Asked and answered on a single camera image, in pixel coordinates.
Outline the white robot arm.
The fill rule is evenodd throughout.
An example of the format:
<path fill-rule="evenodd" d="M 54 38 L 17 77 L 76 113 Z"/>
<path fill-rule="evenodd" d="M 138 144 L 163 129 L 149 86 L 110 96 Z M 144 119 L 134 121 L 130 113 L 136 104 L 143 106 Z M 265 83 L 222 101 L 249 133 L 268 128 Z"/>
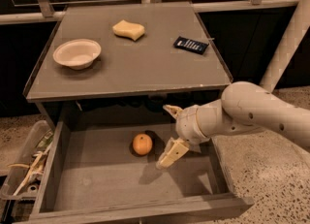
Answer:
<path fill-rule="evenodd" d="M 310 145 L 310 111 L 272 94 L 310 25 L 310 0 L 299 0 L 261 82 L 234 82 L 211 103 L 186 109 L 165 105 L 175 119 L 176 139 L 169 139 L 156 167 L 165 169 L 189 149 L 217 135 L 249 134 L 265 128 L 300 147 Z"/>

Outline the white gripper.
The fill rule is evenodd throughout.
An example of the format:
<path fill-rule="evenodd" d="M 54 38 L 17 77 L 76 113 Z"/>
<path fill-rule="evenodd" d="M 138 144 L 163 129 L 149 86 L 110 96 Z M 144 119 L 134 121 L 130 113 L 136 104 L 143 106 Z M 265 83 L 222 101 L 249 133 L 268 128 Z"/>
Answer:
<path fill-rule="evenodd" d="M 198 124 L 198 107 L 198 105 L 194 105 L 183 110 L 179 106 L 163 106 L 163 109 L 176 119 L 175 131 L 181 139 L 170 138 L 168 140 L 164 152 L 156 163 L 158 169 L 170 167 L 189 151 L 190 144 L 198 145 L 209 141 Z"/>

